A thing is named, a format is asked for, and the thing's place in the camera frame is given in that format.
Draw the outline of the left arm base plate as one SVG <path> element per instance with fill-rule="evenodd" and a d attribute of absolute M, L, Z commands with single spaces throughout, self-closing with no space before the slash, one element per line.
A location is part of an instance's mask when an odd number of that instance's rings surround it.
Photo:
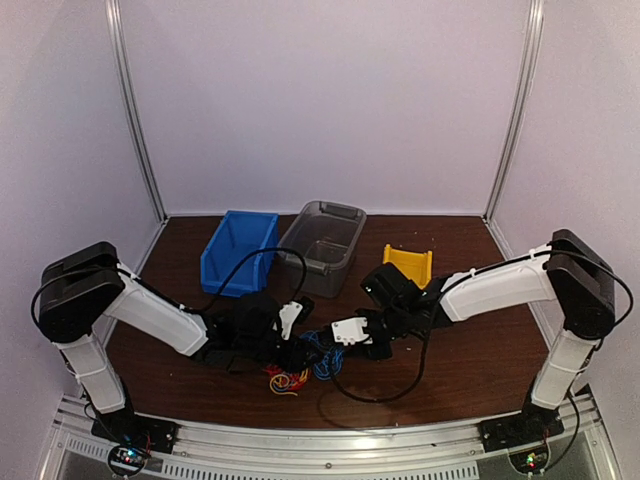
<path fill-rule="evenodd" d="M 171 454 L 178 425 L 173 421 L 135 415 L 129 419 L 100 417 L 93 422 L 91 433 L 99 438 L 143 451 Z"/>

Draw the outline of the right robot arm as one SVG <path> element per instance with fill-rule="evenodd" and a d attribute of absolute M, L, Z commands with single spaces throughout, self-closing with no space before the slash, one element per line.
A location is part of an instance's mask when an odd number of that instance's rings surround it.
<path fill-rule="evenodd" d="M 336 321 L 331 331 L 336 343 L 364 345 L 385 358 L 391 342 L 411 332 L 428 337 L 435 328 L 520 305 L 542 321 L 553 309 L 561 318 L 546 339 L 548 356 L 512 423 L 517 438 L 530 442 L 550 426 L 594 350 L 616 327 L 617 281 L 584 240 L 560 229 L 519 257 L 435 277 L 424 287 L 383 264 L 361 283 L 375 310 Z"/>

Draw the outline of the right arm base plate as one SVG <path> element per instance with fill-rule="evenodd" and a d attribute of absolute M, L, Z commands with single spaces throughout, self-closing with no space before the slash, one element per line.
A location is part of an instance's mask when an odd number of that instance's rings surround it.
<path fill-rule="evenodd" d="M 564 425 L 555 411 L 526 413 L 524 411 L 483 420 L 478 426 L 484 451 L 512 449 L 542 442 L 549 436 L 564 432 Z"/>

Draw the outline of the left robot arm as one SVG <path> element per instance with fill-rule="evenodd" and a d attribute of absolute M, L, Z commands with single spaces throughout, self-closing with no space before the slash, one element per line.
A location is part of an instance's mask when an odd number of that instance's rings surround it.
<path fill-rule="evenodd" d="M 97 320 L 121 321 L 204 365 L 247 358 L 300 373 L 321 356 L 292 332 L 313 308 L 307 297 L 279 304 L 264 292 L 243 295 L 222 310 L 189 308 L 144 282 L 119 261 L 111 243 L 102 241 L 49 264 L 30 313 L 71 367 L 96 423 L 108 437 L 133 444 L 143 436 L 143 420 L 94 333 Z"/>

